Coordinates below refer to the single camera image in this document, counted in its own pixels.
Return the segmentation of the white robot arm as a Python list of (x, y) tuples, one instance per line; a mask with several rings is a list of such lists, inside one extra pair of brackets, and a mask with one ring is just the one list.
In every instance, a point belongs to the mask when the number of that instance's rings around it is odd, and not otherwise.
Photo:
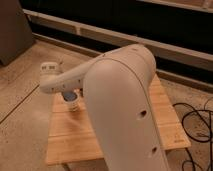
[(44, 62), (40, 90), (48, 94), (83, 90), (109, 171), (170, 171), (149, 94), (155, 73), (151, 51), (132, 44), (66, 72), (56, 62)]

